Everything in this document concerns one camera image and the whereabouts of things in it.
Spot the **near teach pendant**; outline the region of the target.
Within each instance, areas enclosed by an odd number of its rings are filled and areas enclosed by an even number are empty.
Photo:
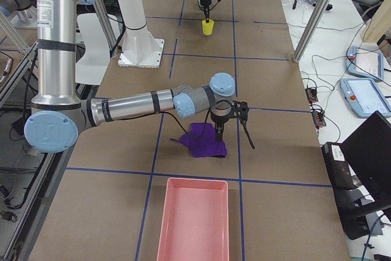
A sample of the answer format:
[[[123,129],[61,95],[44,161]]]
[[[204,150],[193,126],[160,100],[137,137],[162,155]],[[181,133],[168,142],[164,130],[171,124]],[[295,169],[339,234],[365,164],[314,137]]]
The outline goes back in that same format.
[[[340,90],[357,117],[369,118],[375,111],[390,117],[390,104],[372,78],[342,78]]]

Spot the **white chair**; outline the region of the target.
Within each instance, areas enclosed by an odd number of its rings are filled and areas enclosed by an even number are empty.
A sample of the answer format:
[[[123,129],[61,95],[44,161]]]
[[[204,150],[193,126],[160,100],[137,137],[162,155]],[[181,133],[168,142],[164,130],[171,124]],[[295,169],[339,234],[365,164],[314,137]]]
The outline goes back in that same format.
[[[96,13],[77,16],[84,55],[76,62],[76,82],[99,86],[111,61],[109,44]]]

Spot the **yellow plastic cup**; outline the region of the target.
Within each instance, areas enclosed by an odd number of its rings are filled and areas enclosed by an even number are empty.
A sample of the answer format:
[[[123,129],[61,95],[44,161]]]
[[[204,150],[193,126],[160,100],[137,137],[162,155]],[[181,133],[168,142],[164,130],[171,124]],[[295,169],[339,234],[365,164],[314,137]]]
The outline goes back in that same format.
[[[214,21],[211,19],[202,20],[202,33],[205,36],[209,36],[213,33]]]

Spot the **far teach pendant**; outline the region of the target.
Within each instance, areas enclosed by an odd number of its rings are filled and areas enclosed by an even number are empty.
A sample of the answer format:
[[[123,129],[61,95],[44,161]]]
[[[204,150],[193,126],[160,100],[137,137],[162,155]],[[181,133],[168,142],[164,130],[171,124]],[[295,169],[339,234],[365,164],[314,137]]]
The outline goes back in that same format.
[[[346,68],[348,73],[354,76],[383,80],[384,55],[380,50],[351,46],[346,54]]]

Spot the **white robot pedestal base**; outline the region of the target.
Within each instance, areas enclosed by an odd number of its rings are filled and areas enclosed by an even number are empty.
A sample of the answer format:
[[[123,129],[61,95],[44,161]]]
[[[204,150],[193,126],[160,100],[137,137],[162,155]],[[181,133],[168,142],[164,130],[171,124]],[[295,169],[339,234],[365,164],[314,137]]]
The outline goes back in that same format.
[[[158,68],[164,40],[150,33],[142,0],[118,0],[125,33],[119,65],[122,67]]]

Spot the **pink plastic bin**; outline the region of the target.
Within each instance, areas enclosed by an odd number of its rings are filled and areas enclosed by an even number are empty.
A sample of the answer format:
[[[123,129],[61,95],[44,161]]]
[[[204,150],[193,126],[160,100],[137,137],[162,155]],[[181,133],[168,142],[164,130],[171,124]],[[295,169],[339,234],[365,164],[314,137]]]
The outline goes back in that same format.
[[[229,260],[228,183],[167,180],[158,260]]]

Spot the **black monitor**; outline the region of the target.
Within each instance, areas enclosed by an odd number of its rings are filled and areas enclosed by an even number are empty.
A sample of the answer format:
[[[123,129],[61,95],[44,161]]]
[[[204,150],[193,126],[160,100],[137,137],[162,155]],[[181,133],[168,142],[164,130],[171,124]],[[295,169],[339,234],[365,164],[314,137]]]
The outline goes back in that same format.
[[[377,213],[390,217],[390,122],[375,111],[342,143],[322,148],[343,230],[355,240],[371,229]]]

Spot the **purple cloth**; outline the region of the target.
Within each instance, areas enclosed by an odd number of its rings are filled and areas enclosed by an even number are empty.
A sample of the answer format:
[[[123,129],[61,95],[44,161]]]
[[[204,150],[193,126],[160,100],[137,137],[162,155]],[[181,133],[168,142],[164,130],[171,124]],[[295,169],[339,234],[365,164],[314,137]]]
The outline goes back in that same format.
[[[216,132],[211,123],[196,122],[190,124],[190,127],[190,131],[180,139],[170,138],[170,140],[187,147],[194,158],[227,156],[225,142],[216,140]]]

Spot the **aluminium frame post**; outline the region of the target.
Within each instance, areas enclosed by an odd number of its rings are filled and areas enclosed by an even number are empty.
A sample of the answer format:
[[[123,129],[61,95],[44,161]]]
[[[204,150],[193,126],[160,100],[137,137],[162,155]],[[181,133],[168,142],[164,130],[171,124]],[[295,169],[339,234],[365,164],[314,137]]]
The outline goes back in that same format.
[[[316,4],[310,16],[309,22],[307,23],[304,32],[299,40],[296,50],[294,51],[292,57],[294,63],[298,63],[301,60],[301,57],[303,56],[304,51],[309,45],[310,39],[312,38],[312,35],[314,34],[316,27],[320,22],[321,17],[323,16],[323,13],[326,11],[326,7],[329,1],[330,0],[318,0],[318,3]]]

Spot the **teach pendant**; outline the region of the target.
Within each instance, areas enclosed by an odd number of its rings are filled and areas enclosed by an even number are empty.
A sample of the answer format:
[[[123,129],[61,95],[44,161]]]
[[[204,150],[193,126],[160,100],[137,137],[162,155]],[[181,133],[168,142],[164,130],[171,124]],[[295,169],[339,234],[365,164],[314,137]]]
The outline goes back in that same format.
[[[351,46],[346,54],[346,68],[348,73],[354,76],[383,80],[384,55],[380,50]]]
[[[375,111],[390,117],[390,104],[372,78],[342,78],[340,90],[357,117],[369,118]]]

